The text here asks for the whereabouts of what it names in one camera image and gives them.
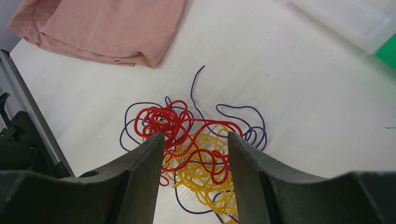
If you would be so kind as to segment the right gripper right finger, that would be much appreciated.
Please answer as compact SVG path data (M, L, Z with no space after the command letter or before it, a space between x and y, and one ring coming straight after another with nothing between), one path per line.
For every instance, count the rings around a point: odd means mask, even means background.
M326 179L292 168L234 132L228 151L242 224L393 224L394 171Z

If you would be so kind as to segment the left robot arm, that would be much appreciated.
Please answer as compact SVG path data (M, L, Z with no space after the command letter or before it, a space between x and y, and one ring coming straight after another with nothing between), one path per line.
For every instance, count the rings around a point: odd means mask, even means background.
M6 127L0 132L0 169L30 170L55 178L68 177L62 162L53 162L36 126L25 111L10 119L5 110L10 94L0 96L0 115Z

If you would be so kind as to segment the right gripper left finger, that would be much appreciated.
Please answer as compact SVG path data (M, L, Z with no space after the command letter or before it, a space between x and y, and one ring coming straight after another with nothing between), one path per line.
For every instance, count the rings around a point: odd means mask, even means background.
M164 134L80 177L33 171L0 174L3 224L151 224L164 156Z

